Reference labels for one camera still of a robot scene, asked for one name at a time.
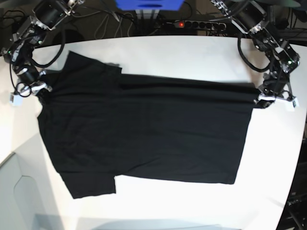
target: t-shirt sleeve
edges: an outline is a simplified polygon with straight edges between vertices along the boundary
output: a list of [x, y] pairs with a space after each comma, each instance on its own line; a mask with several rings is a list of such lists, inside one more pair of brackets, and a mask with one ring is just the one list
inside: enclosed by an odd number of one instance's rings
[[61, 172], [74, 199], [116, 193], [114, 176], [93, 172]]

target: power strip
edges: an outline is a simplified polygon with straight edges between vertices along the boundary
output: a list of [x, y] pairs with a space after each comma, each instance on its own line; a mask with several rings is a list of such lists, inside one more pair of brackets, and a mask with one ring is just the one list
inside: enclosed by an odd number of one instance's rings
[[174, 23], [174, 26], [179, 29], [194, 29], [194, 30], [209, 30], [209, 31], [225, 31], [227, 24], [212, 23], [206, 21], [180, 21]]

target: black t-shirt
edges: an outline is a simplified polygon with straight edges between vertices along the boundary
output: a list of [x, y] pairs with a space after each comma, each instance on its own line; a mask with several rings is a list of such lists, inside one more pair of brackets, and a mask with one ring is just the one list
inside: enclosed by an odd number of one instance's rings
[[251, 85], [125, 75], [72, 52], [41, 80], [53, 91], [40, 133], [73, 198], [115, 193], [117, 175], [235, 182], [259, 94]]

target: blue box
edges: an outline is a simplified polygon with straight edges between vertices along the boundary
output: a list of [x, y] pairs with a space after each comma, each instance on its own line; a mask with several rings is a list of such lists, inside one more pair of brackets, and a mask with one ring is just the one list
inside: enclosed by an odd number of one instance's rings
[[178, 11], [184, 0], [116, 0], [123, 11], [164, 10]]

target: table surface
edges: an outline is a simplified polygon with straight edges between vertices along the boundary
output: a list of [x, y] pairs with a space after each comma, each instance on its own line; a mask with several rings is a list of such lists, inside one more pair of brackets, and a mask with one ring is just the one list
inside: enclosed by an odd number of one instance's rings
[[[81, 219], [88, 221], [87, 227], [91, 225], [89, 220], [94, 219], [95, 226], [110, 219], [179, 219], [190, 223], [188, 227], [218, 224], [245, 230], [276, 229], [295, 173], [307, 113], [307, 48], [293, 47], [301, 56], [300, 67], [291, 74], [300, 107], [288, 112], [282, 103], [275, 103], [268, 109], [253, 111], [234, 185], [118, 176], [117, 194], [73, 200], [41, 139], [36, 138], [36, 117], [41, 110], [38, 100], [27, 98], [18, 108], [8, 104], [12, 86], [9, 66], [3, 60], [0, 161], [17, 149], [23, 175], [35, 179], [46, 212], [59, 215], [64, 229], [82, 229]], [[58, 48], [37, 49], [34, 59], [47, 63]], [[242, 49], [255, 65], [264, 67], [268, 63], [250, 41], [243, 39]], [[104, 63], [119, 64], [122, 72], [129, 74], [256, 85], [262, 82], [262, 74], [250, 70], [241, 60], [234, 38], [153, 36], [68, 44], [50, 69], [62, 69], [69, 50]], [[26, 150], [29, 143], [41, 146], [41, 151]]]

